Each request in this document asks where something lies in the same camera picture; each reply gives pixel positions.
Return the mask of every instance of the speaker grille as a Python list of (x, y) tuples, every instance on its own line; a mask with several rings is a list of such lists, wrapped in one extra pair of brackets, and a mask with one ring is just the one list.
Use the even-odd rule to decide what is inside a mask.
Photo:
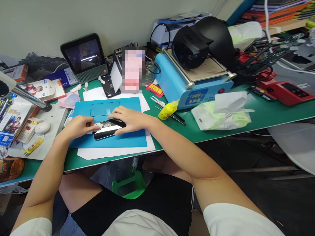
[(99, 76), (105, 76), (107, 74), (108, 74), (107, 65), (104, 64), (96, 68), (90, 69), (86, 72), (77, 74), (75, 78), (80, 84), (84, 84), (85, 82), (90, 82), (94, 79), (98, 79)]

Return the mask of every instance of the yellow lighter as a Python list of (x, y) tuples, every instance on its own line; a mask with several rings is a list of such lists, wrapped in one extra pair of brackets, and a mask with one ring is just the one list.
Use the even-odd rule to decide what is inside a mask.
[(28, 149), (25, 150), (23, 155), (30, 155), (36, 148), (38, 148), (42, 144), (43, 141), (43, 138), (38, 138)]

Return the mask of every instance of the sleeve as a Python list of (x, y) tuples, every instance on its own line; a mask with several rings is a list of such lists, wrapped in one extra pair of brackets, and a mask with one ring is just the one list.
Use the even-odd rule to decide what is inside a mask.
[(211, 236), (284, 236), (266, 217), (235, 204), (211, 204), (203, 217)]
[(10, 236), (51, 236), (53, 226), (47, 218), (31, 219), (20, 225)]

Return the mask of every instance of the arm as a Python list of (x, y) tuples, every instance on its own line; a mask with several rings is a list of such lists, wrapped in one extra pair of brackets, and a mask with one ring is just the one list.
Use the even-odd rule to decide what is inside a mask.
[(69, 144), (72, 139), (98, 129), (98, 126), (94, 126), (93, 117), (76, 116), (56, 136), (35, 174), (12, 232), (21, 224), (34, 218), (44, 217), (52, 221), (53, 200), (62, 178)]
[(190, 175), (202, 210), (213, 203), (231, 203), (264, 215), (214, 160), (159, 119), (122, 106), (108, 118), (121, 119), (127, 124), (115, 135), (148, 129), (169, 157)]

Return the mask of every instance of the black smartphone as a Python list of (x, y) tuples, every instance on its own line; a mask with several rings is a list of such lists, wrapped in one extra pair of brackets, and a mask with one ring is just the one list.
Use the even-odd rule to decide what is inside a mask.
[(115, 92), (115, 89), (114, 89), (110, 75), (106, 75), (104, 77), (101, 77), (101, 79), (105, 82), (104, 84), (102, 83), (102, 87), (103, 87), (104, 93), (105, 93), (107, 98), (112, 98), (116, 95), (121, 94), (120, 89), (118, 89), (117, 92)]
[(126, 127), (126, 123), (119, 119), (110, 119), (107, 121), (100, 122), (103, 127), (93, 132), (93, 137), (95, 140), (100, 140), (115, 134), (115, 131), (121, 128)]

